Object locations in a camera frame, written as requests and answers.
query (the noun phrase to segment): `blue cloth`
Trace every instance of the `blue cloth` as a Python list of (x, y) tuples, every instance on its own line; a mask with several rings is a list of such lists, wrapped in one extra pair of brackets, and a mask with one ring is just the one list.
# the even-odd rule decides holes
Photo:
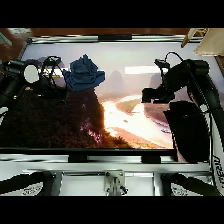
[(70, 63), (70, 71), (63, 70), (68, 87), (73, 91), (94, 88), (105, 80), (105, 72), (97, 71), (98, 67), (85, 54), (83, 58)]

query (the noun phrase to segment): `metal bracket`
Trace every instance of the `metal bracket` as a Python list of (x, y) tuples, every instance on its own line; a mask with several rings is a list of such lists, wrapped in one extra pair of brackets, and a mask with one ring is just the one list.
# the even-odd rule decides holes
[(122, 170), (108, 170), (105, 172), (105, 191), (107, 196), (122, 196), (127, 194), (125, 187), (125, 173)]

